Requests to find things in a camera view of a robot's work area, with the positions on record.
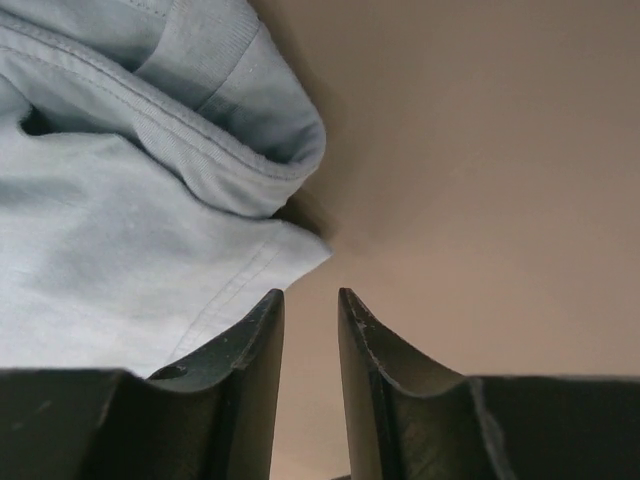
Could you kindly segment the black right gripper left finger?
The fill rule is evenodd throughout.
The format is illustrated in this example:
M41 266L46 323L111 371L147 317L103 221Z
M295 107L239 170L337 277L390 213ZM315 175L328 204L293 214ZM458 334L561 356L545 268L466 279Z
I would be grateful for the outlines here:
M120 369L1 374L5 479L266 479L284 296L146 379Z

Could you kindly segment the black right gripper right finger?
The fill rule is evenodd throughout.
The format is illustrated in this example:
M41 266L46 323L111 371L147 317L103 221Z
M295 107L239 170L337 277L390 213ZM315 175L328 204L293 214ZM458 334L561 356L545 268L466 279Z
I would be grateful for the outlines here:
M460 374L350 289L338 337L355 479L635 479L639 381Z

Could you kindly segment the grey-blue t-shirt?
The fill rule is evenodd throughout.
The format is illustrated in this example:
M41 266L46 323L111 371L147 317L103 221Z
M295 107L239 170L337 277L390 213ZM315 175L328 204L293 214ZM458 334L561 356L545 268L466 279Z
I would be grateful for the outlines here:
M246 1L1 5L1 364L148 376L329 258L313 103Z

